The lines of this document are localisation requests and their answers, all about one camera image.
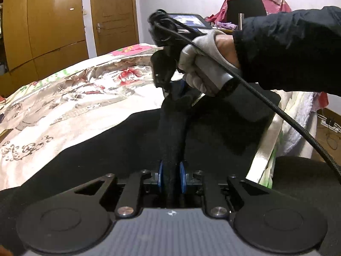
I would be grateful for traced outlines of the black sleeved right forearm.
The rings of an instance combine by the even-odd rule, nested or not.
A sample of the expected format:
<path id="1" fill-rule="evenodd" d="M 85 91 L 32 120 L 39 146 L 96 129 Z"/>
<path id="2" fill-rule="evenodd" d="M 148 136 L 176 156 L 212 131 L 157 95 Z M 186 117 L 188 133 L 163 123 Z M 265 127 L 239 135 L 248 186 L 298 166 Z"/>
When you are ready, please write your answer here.
<path id="1" fill-rule="evenodd" d="M 244 20 L 234 33 L 241 76 L 263 89 L 340 95 L 340 8 Z"/>

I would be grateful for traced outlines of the grey gloved right hand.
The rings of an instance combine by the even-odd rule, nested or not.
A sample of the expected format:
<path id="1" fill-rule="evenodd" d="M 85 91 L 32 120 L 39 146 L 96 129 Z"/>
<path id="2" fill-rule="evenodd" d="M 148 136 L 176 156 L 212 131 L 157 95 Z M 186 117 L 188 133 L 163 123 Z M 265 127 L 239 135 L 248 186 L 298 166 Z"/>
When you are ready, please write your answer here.
<path id="1" fill-rule="evenodd" d="M 233 36 L 213 29 L 195 38 L 193 43 L 196 46 L 187 45 L 180 53 L 178 67 L 184 71 L 183 79 L 209 96 L 233 93 L 239 85 L 238 80 L 214 61 L 217 59 L 240 74 Z"/>

